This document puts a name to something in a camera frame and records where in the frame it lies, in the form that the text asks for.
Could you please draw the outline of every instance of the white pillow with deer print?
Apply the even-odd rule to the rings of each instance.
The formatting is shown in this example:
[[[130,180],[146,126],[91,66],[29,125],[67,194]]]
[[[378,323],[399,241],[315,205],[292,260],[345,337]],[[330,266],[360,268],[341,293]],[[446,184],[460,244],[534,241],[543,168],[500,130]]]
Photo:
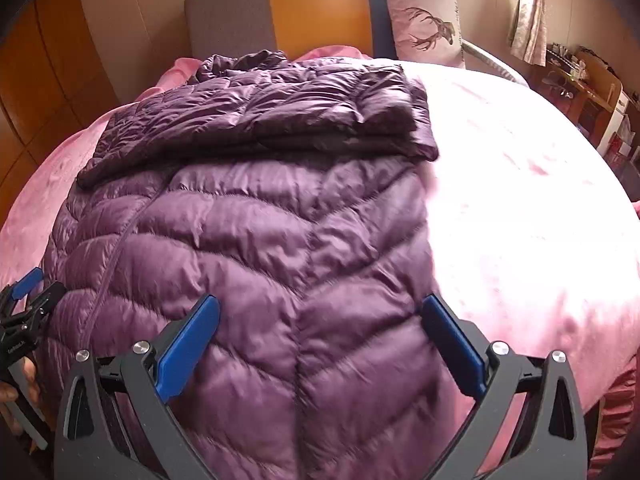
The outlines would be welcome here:
[[[398,59],[465,67],[457,0],[386,0]]]

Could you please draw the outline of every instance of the quilted fabric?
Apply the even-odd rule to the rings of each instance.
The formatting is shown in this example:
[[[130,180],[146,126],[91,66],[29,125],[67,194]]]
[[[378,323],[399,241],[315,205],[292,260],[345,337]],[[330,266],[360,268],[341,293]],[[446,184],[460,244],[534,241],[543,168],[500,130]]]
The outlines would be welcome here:
[[[191,83],[116,114],[59,212],[48,393],[77,350],[123,352],[210,293],[220,328],[172,409],[219,478],[421,478],[452,414],[417,317],[424,89],[268,52]]]

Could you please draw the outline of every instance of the sunlit bed sheet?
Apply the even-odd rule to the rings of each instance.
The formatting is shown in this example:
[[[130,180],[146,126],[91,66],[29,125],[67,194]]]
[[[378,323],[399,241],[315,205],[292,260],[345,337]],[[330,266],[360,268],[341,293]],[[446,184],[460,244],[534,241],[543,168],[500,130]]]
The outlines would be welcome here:
[[[140,98],[183,84],[198,64],[177,60]],[[535,356],[567,352],[582,405],[592,406],[640,344],[640,222],[622,187],[564,115],[529,89],[484,73],[402,65],[426,87],[441,154],[421,167],[441,294],[489,340]],[[21,192],[0,232],[0,283],[39,263],[112,113],[60,145]],[[469,407],[461,396],[452,428]]]

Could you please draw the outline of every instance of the pink bed sheet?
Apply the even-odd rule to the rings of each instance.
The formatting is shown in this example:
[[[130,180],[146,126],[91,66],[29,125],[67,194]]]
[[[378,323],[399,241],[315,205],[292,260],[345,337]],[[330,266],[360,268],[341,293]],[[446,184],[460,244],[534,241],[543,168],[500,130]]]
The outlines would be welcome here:
[[[341,52],[330,47],[305,59]],[[198,63],[177,60],[140,98],[182,84]],[[640,344],[640,222],[632,205],[598,153],[539,95],[484,73],[402,65],[426,87],[441,153],[420,171],[443,297],[489,340],[533,356],[564,350],[588,409]],[[0,232],[0,283],[39,263],[60,204],[113,111],[59,146],[21,192]],[[452,432],[469,409],[459,396]],[[514,403],[487,465],[500,457],[519,410]]]

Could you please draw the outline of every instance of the metal screw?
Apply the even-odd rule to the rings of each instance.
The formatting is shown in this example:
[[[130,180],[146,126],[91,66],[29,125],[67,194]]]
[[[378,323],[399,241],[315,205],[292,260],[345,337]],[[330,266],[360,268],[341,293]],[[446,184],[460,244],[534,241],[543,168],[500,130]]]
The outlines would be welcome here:
[[[133,353],[134,354],[146,354],[149,352],[151,345],[147,341],[138,341],[135,345],[133,345]]]
[[[89,354],[88,350],[81,350],[76,354],[76,361],[84,363],[89,358],[89,355],[91,354]]]
[[[504,341],[496,341],[491,345],[491,350],[497,355],[507,355],[509,353],[509,345]]]
[[[556,363],[566,362],[566,355],[562,350],[554,350],[551,354],[551,357],[554,359]]]

